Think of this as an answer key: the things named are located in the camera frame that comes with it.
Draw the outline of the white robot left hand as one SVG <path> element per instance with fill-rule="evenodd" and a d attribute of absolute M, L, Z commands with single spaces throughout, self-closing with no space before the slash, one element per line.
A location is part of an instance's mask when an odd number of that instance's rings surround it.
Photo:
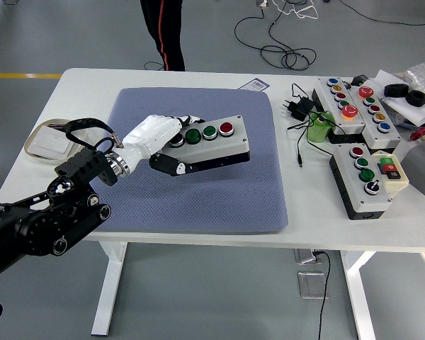
<path fill-rule="evenodd" d="M 134 127 L 122 141 L 122 147 L 113 151 L 124 161 L 124 176 L 131 174 L 142 160 L 149 160 L 174 138 L 182 128 L 193 123 L 204 123 L 201 118 L 185 115 L 171 117 L 150 115 Z"/>

